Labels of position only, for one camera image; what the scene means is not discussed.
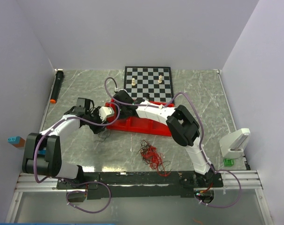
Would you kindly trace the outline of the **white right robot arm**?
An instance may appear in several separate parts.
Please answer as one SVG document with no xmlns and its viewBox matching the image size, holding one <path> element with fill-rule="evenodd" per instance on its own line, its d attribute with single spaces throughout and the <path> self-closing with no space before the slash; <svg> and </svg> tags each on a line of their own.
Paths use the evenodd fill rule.
<svg viewBox="0 0 284 225">
<path fill-rule="evenodd" d="M 185 147 L 190 156 L 197 183 L 206 187 L 213 181 L 215 169 L 202 146 L 201 121 L 196 120 L 185 106 L 167 107 L 156 105 L 143 98 L 134 100 L 125 90 L 115 93 L 112 99 L 120 107 L 120 115 L 125 118 L 134 116 L 166 125 L 173 140 Z"/>
</svg>

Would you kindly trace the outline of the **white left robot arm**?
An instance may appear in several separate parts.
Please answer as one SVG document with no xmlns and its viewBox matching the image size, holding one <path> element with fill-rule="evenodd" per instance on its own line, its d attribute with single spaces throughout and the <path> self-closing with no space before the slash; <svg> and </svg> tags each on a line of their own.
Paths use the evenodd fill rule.
<svg viewBox="0 0 284 225">
<path fill-rule="evenodd" d="M 38 175 L 65 178 L 73 188 L 84 184 L 82 167 L 63 162 L 61 142 L 82 126 L 89 126 L 93 133 L 100 133 L 114 110 L 106 106 L 94 106 L 87 98 L 78 98 L 76 105 L 64 113 L 53 126 L 40 133 L 30 133 L 25 142 L 22 171 L 35 175 L 36 182 L 42 182 Z"/>
</svg>

